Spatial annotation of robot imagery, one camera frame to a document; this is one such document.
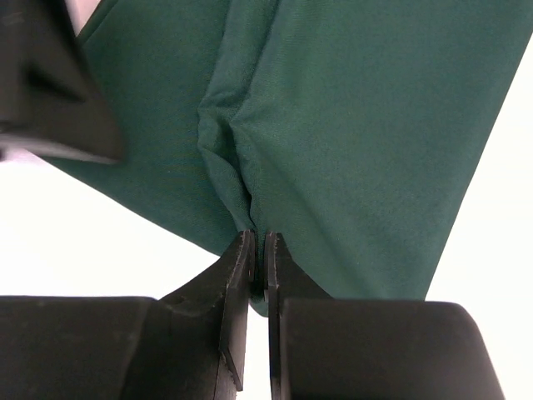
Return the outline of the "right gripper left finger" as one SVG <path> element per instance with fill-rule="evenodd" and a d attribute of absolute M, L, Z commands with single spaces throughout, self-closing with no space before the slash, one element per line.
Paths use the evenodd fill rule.
<path fill-rule="evenodd" d="M 3 297 L 4 399 L 233 399 L 242 390 L 253 235 L 161 299 Z"/>

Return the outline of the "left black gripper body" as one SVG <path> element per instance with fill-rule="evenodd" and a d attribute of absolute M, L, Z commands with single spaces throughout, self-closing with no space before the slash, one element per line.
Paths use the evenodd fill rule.
<path fill-rule="evenodd" d="M 1 149 L 95 163 L 124 156 L 64 1 L 1 3 Z"/>

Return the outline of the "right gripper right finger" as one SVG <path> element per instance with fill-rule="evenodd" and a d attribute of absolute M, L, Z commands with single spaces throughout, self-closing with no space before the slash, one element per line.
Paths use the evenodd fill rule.
<path fill-rule="evenodd" d="M 452 302 L 335 299 L 265 240 L 275 399 L 501 399 L 480 329 Z"/>

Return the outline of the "dark green cloth napkin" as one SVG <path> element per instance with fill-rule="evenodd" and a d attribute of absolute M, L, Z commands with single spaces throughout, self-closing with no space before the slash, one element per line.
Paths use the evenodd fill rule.
<path fill-rule="evenodd" d="M 127 155 L 52 164 L 211 253 L 278 232 L 335 298 L 422 299 L 531 34 L 529 1 L 103 1 Z"/>

